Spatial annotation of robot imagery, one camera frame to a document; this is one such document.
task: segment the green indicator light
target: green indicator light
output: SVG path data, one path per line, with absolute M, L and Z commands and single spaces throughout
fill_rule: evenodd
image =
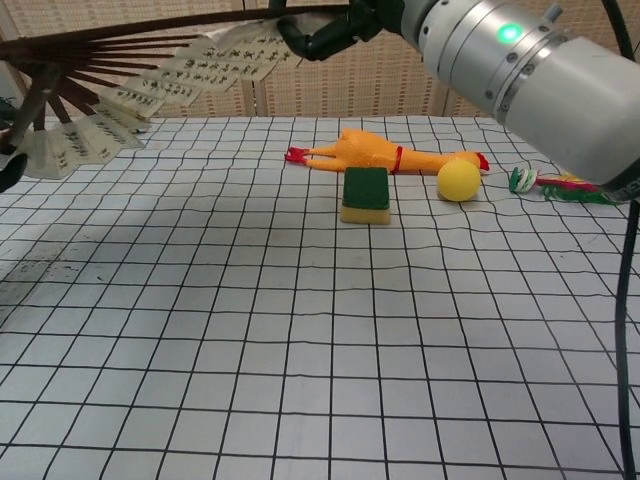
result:
M 522 27 L 515 23 L 508 23 L 498 30 L 498 40 L 501 43 L 513 43 L 522 36 Z

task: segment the rubber chicken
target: rubber chicken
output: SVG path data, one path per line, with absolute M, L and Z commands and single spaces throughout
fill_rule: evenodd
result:
M 307 158 L 312 155 L 332 158 Z M 481 170 L 489 170 L 489 162 L 480 153 L 457 152 L 439 155 L 416 152 L 394 145 L 371 132 L 349 128 L 342 131 L 335 145 L 311 149 L 291 147 L 285 155 L 285 161 L 332 172 L 343 172 L 347 167 L 384 167 L 390 173 L 417 170 L 438 173 L 452 160 L 467 160 Z

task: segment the table surface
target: table surface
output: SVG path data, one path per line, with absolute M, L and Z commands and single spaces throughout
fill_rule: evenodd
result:
M 283 163 L 343 127 L 492 172 L 462 205 L 392 177 L 391 225 L 344 225 L 342 176 Z M 490 120 L 161 119 L 143 138 L 0 196 L 1 478 L 621 478 L 624 209 L 509 193 L 516 166 L 557 170 Z

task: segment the folding fan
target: folding fan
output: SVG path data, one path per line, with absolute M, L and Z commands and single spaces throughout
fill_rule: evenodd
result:
M 287 47 L 277 19 L 294 16 L 301 30 L 313 31 L 328 21 L 327 15 L 346 8 L 212 13 L 0 43 L 0 60 L 32 80 L 15 123 L 0 132 L 0 168 L 16 177 L 0 179 L 0 192 L 23 173 L 61 179 L 79 165 L 107 163 L 122 149 L 144 148 L 136 133 L 165 104 L 188 106 L 204 91 L 223 95 L 240 79 L 262 80 L 278 64 L 295 68 L 302 59 Z M 135 36 L 217 23 L 232 26 L 200 35 Z M 174 53 L 154 53 L 167 47 Z M 147 63 L 138 63 L 141 59 Z M 49 130 L 47 103 L 60 120 Z M 65 103 L 82 116 L 72 118 Z

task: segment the green sponge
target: green sponge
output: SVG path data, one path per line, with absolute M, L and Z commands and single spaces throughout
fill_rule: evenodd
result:
M 340 218 L 345 223 L 386 225 L 390 222 L 386 168 L 349 167 L 345 170 Z

